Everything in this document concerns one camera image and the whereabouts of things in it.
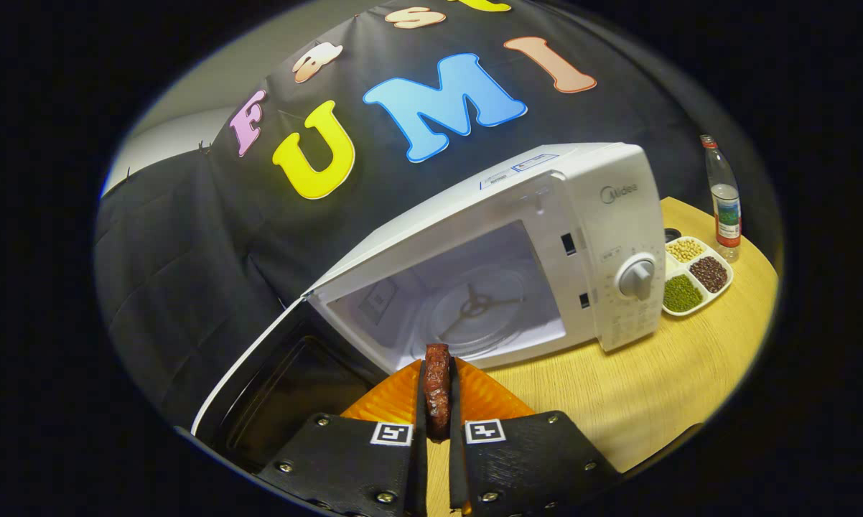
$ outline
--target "white tray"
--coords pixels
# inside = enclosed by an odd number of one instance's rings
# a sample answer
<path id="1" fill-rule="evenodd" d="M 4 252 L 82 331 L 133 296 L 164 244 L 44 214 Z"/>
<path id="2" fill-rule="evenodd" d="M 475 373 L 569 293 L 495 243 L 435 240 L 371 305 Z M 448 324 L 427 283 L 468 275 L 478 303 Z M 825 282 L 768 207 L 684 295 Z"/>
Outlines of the white tray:
<path id="1" fill-rule="evenodd" d="M 668 253 L 667 246 L 670 246 L 670 245 L 674 244 L 675 242 L 680 242 L 680 241 L 684 241 L 684 240 L 691 240 L 693 242 L 697 242 L 703 248 L 703 253 L 700 253 L 699 255 L 695 256 L 689 262 L 678 261 L 677 258 L 674 258 L 674 255 L 671 255 L 671 253 Z M 692 238 L 691 236 L 682 236 L 681 238 L 676 238 L 676 239 L 672 240 L 671 242 L 668 242 L 665 245 L 665 253 L 664 254 L 665 254 L 665 261 L 666 261 L 665 262 L 664 281 L 667 282 L 669 279 L 672 279 L 678 275 L 687 275 L 687 278 L 690 279 L 691 284 L 693 284 L 694 287 L 696 287 L 697 289 L 700 290 L 700 294 L 703 294 L 703 301 L 701 301 L 700 304 L 698 304 L 696 307 L 691 308 L 690 310 L 684 311 L 682 313 L 677 313 L 677 312 L 668 310 L 668 308 L 665 307 L 664 304 L 662 304 L 661 308 L 664 310 L 664 312 L 666 312 L 670 315 L 688 315 L 688 314 L 694 313 L 695 311 L 700 310 L 703 307 L 706 307 L 711 301 L 713 301 L 714 299 L 719 297 L 719 295 L 723 294 L 724 290 L 728 289 L 728 286 L 731 285 L 731 281 L 734 278 L 734 269 L 731 269 L 731 265 L 728 264 L 726 259 L 722 258 L 722 256 L 719 255 L 716 252 L 716 250 L 714 250 L 713 248 L 710 248 L 709 246 L 707 246 L 705 244 L 705 242 L 701 241 L 698 238 Z M 724 271 L 728 275 L 726 278 L 726 281 L 724 281 L 724 285 L 722 286 L 721 289 L 718 290 L 718 292 L 710 292 L 694 276 L 694 274 L 692 274 L 690 272 L 690 267 L 694 265 L 694 262 L 697 262 L 699 259 L 702 259 L 704 256 L 711 256 L 713 259 L 716 259 L 716 261 L 722 265 L 722 267 L 724 268 Z"/>

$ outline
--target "red beans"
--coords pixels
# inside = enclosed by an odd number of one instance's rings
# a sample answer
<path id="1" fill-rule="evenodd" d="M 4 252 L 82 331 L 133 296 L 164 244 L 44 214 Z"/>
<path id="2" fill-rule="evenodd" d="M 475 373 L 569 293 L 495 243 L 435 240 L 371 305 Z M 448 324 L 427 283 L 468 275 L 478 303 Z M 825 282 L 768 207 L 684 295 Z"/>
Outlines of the red beans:
<path id="1" fill-rule="evenodd" d="M 704 256 L 690 267 L 690 272 L 710 292 L 718 292 L 726 281 L 728 273 L 721 264 L 711 256 Z"/>

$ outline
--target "foam letter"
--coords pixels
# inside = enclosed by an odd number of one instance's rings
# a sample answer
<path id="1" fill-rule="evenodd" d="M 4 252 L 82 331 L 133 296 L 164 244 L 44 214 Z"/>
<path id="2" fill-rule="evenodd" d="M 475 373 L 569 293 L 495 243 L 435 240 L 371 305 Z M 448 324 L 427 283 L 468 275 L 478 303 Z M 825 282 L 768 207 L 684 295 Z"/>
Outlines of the foam letter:
<path id="1" fill-rule="evenodd" d="M 304 127 L 317 128 L 323 140 L 330 145 L 332 162 L 328 167 L 319 172 L 313 170 L 297 145 L 301 135 L 296 132 L 288 135 L 271 156 L 271 163 L 283 168 L 291 186 L 308 200 L 317 200 L 336 190 L 349 177 L 355 163 L 355 146 L 342 124 L 336 120 L 336 115 L 332 114 L 334 106 L 336 102 L 326 101 L 304 120 Z"/>
<path id="2" fill-rule="evenodd" d="M 488 0 L 458 0 L 461 4 L 465 6 L 473 7 L 473 9 L 477 9 L 480 11 L 486 11 L 488 13 L 498 13 L 503 11 L 510 11 L 511 6 L 509 4 L 494 4 Z"/>
<path id="3" fill-rule="evenodd" d="M 441 13 L 427 13 L 428 7 L 406 7 L 406 9 L 395 11 L 387 14 L 385 20 L 393 23 L 393 26 L 399 29 L 416 29 L 416 27 L 425 27 L 432 23 L 439 23 L 446 19 L 446 16 Z"/>
<path id="4" fill-rule="evenodd" d="M 314 73 L 319 72 L 321 66 L 339 57 L 340 53 L 342 53 L 342 45 L 335 46 L 330 42 L 320 43 L 307 50 L 307 53 L 304 53 L 291 68 L 292 72 L 297 72 L 294 74 L 294 82 L 303 83 L 313 78 Z"/>
<path id="5" fill-rule="evenodd" d="M 575 93 L 594 88 L 598 82 L 590 75 L 579 72 L 562 56 L 546 46 L 546 39 L 536 36 L 510 39 L 505 42 L 506 49 L 520 50 L 542 66 L 553 76 L 553 88 L 562 93 Z"/>
<path id="6" fill-rule="evenodd" d="M 430 88 L 409 79 L 392 78 L 371 88 L 363 101 L 380 104 L 409 141 L 406 158 L 419 163 L 444 151 L 448 138 L 433 132 L 422 117 L 430 118 L 457 134 L 470 134 L 467 99 L 477 108 L 477 122 L 497 126 L 527 112 L 524 102 L 509 97 L 480 67 L 471 53 L 452 55 L 438 62 L 441 88 Z"/>
<path id="7" fill-rule="evenodd" d="M 239 154 L 243 157 L 250 150 L 250 146 L 258 138 L 258 128 L 253 127 L 253 122 L 262 120 L 262 108 L 257 104 L 265 98 L 265 91 L 259 90 L 243 105 L 240 111 L 230 120 L 230 127 L 234 128 L 237 141 L 241 144 Z"/>

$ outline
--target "wooden table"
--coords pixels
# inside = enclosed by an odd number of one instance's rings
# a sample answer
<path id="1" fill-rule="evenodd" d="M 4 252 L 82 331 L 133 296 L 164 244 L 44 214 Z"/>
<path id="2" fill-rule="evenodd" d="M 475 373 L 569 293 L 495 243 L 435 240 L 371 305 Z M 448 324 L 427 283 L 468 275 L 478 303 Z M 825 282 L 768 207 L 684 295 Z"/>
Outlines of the wooden table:
<path id="1" fill-rule="evenodd" d="M 713 246 L 714 219 L 672 197 L 665 227 Z M 734 281 L 688 317 L 662 313 L 658 330 L 612 353 L 596 340 L 549 356 L 487 369 L 534 411 L 565 411 L 620 472 L 707 420 L 739 385 L 770 324 L 778 278 L 746 238 Z M 449 443 L 429 445 L 428 511 L 448 511 Z"/>

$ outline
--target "sausage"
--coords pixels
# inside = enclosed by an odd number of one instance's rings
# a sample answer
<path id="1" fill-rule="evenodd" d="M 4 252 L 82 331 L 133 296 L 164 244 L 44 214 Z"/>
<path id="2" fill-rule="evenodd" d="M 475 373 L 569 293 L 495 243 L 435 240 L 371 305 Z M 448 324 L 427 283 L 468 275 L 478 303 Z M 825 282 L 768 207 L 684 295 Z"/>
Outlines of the sausage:
<path id="1" fill-rule="evenodd" d="M 444 343 L 427 345 L 425 349 L 425 414 L 428 436 L 440 442 L 450 436 L 451 420 L 451 353 Z"/>

